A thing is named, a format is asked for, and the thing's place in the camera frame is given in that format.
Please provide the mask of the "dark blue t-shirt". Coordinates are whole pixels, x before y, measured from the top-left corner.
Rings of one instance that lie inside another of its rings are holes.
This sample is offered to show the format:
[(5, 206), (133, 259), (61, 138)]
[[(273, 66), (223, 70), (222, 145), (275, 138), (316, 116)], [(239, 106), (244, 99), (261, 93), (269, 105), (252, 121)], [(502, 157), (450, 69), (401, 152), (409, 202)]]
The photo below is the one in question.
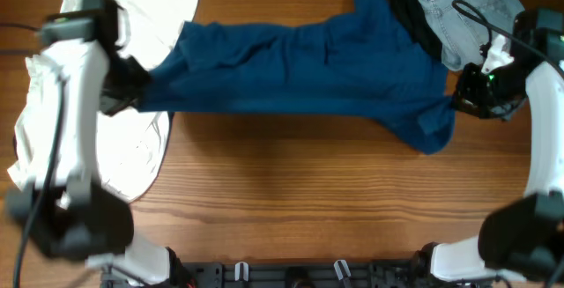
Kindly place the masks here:
[(187, 22), (137, 108), (360, 116), (418, 151), (441, 151), (455, 127), (447, 68), (387, 0), (353, 2), (351, 12), (297, 27)]

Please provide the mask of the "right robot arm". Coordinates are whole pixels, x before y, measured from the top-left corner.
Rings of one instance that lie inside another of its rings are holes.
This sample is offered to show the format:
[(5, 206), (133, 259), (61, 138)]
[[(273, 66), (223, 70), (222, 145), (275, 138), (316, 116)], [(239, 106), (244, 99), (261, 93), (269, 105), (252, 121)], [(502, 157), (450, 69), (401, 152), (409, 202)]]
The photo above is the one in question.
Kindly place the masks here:
[(501, 280), (563, 281), (563, 15), (537, 8), (519, 13), (508, 33), (462, 0), (453, 7), (498, 35), (469, 63), (456, 84), (453, 107), (480, 119), (531, 109), (531, 165), (523, 198), (487, 216), (479, 234), (430, 243), (413, 257), (412, 272), (444, 284)]

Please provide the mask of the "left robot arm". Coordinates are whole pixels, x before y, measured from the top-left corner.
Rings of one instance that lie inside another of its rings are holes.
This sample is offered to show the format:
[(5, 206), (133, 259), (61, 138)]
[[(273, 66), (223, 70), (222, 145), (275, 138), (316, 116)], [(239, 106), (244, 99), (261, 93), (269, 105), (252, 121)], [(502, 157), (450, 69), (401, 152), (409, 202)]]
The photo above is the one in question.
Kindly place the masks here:
[(98, 170), (98, 114), (135, 104), (151, 80), (136, 59), (119, 56), (119, 10), (115, 0), (82, 0), (40, 29), (45, 47), (62, 51), (51, 60), (53, 104), (42, 122), (52, 139), (5, 209), (21, 226), (22, 245), (101, 270), (105, 287), (172, 287), (175, 254), (135, 232), (129, 205), (102, 187)]

